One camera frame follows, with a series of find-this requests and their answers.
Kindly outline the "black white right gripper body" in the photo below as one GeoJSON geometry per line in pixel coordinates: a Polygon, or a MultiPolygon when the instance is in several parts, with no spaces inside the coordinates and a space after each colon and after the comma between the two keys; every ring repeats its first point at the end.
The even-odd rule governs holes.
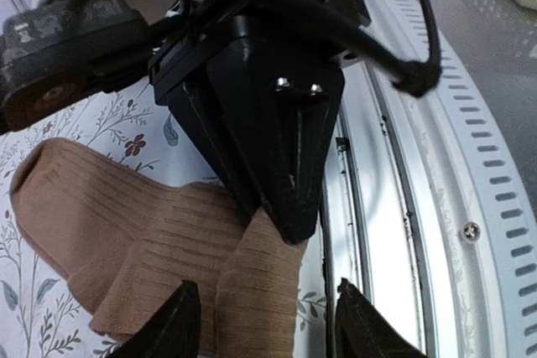
{"type": "MultiPolygon", "coordinates": [[[[16,132],[98,92],[146,75],[153,49],[219,29],[245,13],[285,30],[305,0],[33,0],[1,37],[1,129],[16,132]]],[[[363,0],[313,0],[368,25],[363,0]]]]}

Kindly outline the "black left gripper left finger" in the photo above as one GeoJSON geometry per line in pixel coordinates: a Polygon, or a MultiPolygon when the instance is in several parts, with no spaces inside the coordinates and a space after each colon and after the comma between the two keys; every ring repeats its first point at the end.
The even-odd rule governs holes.
{"type": "Polygon", "coordinates": [[[201,341],[201,300],[197,284],[184,281],[114,358],[196,358],[201,341]]]}

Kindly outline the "floral patterned table mat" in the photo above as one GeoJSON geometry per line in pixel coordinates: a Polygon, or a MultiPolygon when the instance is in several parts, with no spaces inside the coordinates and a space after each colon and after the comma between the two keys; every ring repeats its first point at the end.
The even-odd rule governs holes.
{"type": "MultiPolygon", "coordinates": [[[[1,140],[1,354],[4,357],[105,357],[122,342],[91,329],[91,314],[66,280],[23,239],[9,190],[19,165],[40,143],[63,138],[91,148],[154,182],[179,188],[193,182],[221,186],[149,83],[93,96],[1,140]]],[[[293,354],[326,355],[326,294],[321,238],[305,244],[293,354]]]]}

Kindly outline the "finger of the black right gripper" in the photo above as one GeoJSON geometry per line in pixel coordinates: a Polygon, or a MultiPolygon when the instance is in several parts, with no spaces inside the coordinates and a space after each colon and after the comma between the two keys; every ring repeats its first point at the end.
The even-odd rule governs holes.
{"type": "Polygon", "coordinates": [[[157,104],[168,107],[246,217],[265,201],[259,154],[269,115],[268,54],[266,21],[240,14],[205,37],[182,29],[149,61],[157,104]]]}
{"type": "Polygon", "coordinates": [[[235,39],[207,64],[248,175],[282,238],[315,232],[326,155],[345,80],[287,44],[235,39]]]}

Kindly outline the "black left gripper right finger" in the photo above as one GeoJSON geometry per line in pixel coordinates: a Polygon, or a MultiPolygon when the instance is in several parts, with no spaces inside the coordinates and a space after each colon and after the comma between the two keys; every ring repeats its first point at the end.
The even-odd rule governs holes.
{"type": "Polygon", "coordinates": [[[348,279],[341,279],[337,292],[336,357],[426,358],[387,322],[348,279]]]}

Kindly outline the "brown ribbed sock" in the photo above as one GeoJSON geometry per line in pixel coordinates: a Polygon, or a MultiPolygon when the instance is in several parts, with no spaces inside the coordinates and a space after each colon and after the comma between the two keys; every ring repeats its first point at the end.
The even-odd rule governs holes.
{"type": "Polygon", "coordinates": [[[202,355],[292,356],[305,243],[284,242],[264,210],[246,221],[221,186],[169,187],[63,138],[33,149],[9,195],[23,239],[94,332],[131,340],[189,280],[202,355]]]}

